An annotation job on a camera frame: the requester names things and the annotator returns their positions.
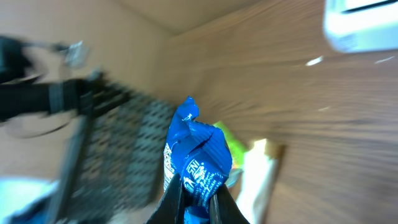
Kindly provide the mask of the blue snack packet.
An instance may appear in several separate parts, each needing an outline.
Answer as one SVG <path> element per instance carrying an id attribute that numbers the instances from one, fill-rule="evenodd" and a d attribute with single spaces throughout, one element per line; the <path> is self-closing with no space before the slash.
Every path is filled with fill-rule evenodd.
<path id="1" fill-rule="evenodd" d="M 164 147 L 164 189 L 180 175 L 188 197 L 185 223 L 210 222 L 210 199 L 232 168 L 222 130 L 197 121 L 199 114 L 195 100 L 187 97 L 173 115 Z"/>

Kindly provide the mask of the green snack packet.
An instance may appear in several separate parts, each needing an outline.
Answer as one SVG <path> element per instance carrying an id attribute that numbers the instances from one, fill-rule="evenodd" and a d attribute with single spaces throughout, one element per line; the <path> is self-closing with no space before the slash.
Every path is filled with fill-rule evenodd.
<path id="1" fill-rule="evenodd" d="M 233 161 L 232 168 L 242 169 L 244 164 L 244 153 L 246 152 L 246 147 L 240 140 L 235 137 L 235 135 L 222 121 L 216 122 L 214 126 L 220 128 L 224 134 L 226 143 L 229 147 L 229 151 L 231 152 L 231 157 Z"/>

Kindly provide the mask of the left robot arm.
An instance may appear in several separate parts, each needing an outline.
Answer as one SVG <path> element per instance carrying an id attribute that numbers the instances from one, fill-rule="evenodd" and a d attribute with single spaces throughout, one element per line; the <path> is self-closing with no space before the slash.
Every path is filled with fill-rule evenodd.
<path id="1" fill-rule="evenodd" d="M 37 83 L 27 78 L 34 64 L 24 53 L 28 43 L 1 37 L 1 121 L 33 113 L 57 114 L 75 111 L 78 115 L 101 116 L 128 102 L 130 94 L 108 85 L 104 73 L 94 79 L 68 79 Z"/>

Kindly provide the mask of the white tube gold cap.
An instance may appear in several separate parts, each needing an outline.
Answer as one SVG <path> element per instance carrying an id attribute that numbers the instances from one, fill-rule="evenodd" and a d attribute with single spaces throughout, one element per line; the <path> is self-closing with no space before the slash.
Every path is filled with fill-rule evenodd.
<path id="1" fill-rule="evenodd" d="M 269 139 L 254 141 L 253 148 L 244 154 L 241 191 L 236 204 L 249 223 L 262 223 L 271 201 L 282 145 Z"/>

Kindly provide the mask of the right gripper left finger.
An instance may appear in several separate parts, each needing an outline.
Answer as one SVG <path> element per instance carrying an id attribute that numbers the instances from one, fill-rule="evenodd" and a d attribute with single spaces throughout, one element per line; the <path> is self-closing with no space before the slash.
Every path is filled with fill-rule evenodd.
<path id="1" fill-rule="evenodd" d="M 184 224 L 185 192 L 179 174 L 175 174 L 157 208 L 146 224 Z"/>

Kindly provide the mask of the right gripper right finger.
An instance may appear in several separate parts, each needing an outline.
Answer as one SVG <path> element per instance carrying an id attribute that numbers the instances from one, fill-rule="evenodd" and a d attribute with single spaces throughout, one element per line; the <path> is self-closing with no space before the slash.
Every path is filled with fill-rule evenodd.
<path id="1" fill-rule="evenodd" d="M 222 185 L 210 200 L 210 223 L 249 224 L 225 185 Z"/>

